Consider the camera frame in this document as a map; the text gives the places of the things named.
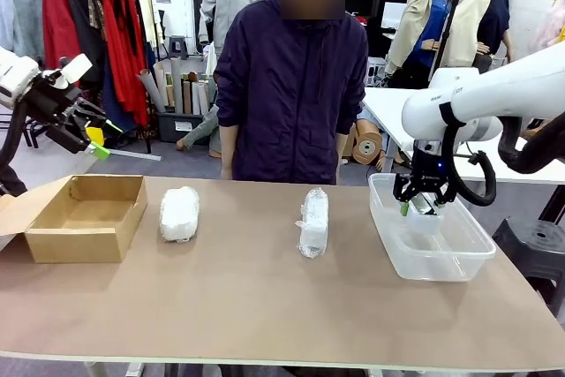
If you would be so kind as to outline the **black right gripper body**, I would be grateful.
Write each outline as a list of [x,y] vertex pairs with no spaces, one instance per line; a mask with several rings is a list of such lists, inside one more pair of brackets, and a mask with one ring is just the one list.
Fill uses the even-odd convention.
[[416,191],[439,191],[448,183],[448,169],[440,155],[416,148],[411,166],[410,186]]

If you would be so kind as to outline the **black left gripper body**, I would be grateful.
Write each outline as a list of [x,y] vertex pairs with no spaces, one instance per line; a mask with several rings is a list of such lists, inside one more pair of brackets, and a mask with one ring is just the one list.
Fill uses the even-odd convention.
[[85,151],[89,122],[83,99],[76,87],[56,88],[37,76],[28,91],[28,116],[47,127],[46,136],[67,151]]

